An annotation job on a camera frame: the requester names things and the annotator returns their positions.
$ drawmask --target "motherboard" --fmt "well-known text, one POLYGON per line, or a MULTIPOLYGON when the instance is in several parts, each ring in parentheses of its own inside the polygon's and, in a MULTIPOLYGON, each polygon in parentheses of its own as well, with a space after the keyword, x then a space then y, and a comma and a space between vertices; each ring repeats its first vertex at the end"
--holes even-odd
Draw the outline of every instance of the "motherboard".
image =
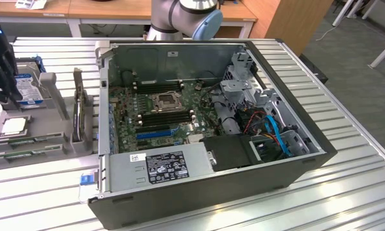
POLYGON ((204 82, 109 88, 119 152, 199 142, 224 134, 204 82))

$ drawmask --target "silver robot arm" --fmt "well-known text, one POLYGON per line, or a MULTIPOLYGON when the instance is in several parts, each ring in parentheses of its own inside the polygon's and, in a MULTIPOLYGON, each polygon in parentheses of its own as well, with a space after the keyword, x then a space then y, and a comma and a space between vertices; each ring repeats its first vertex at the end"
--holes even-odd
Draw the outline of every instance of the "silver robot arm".
POLYGON ((208 40, 219 31, 219 0, 152 0, 152 27, 147 40, 208 40))

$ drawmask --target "metal table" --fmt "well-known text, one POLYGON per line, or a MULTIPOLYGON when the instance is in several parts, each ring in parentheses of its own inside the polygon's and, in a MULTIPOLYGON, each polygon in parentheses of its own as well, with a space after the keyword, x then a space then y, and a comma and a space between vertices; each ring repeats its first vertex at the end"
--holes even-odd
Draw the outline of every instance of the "metal table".
MULTIPOLYGON (((57 73, 64 96, 73 94, 71 72, 81 68, 88 93, 97 95, 95 40, 19 38, 16 55, 40 54, 47 70, 57 73)), ((385 230, 384 148, 285 44, 271 39, 253 42, 339 154, 285 189, 123 230, 385 230)), ((103 230, 88 205, 79 201, 77 187, 81 173, 97 164, 97 155, 91 155, 0 170, 0 230, 103 230)))

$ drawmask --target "red cable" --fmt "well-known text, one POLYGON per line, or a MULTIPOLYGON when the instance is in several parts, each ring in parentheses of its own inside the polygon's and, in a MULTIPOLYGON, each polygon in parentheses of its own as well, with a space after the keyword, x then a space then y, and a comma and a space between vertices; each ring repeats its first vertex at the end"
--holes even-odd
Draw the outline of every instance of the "red cable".
POLYGON ((255 113, 252 114, 252 116, 251 116, 251 118, 249 118, 249 121, 248 121, 248 124, 247 124, 247 127, 245 127, 245 130, 244 130, 244 133, 247 133, 247 130, 248 130, 248 127, 249 127, 251 121, 252 121, 252 119, 253 119, 253 117, 255 117, 255 115, 256 115, 257 113, 267 114, 267 113, 263 112, 263 111, 257 111, 257 112, 255 112, 255 113))

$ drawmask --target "power supply label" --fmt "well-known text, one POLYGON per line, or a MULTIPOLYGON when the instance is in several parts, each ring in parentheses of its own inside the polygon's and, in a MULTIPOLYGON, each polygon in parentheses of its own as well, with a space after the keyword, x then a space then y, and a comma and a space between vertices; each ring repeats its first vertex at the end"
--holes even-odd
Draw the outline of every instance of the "power supply label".
POLYGON ((189 177, 181 151, 145 157, 148 181, 152 184, 189 177))

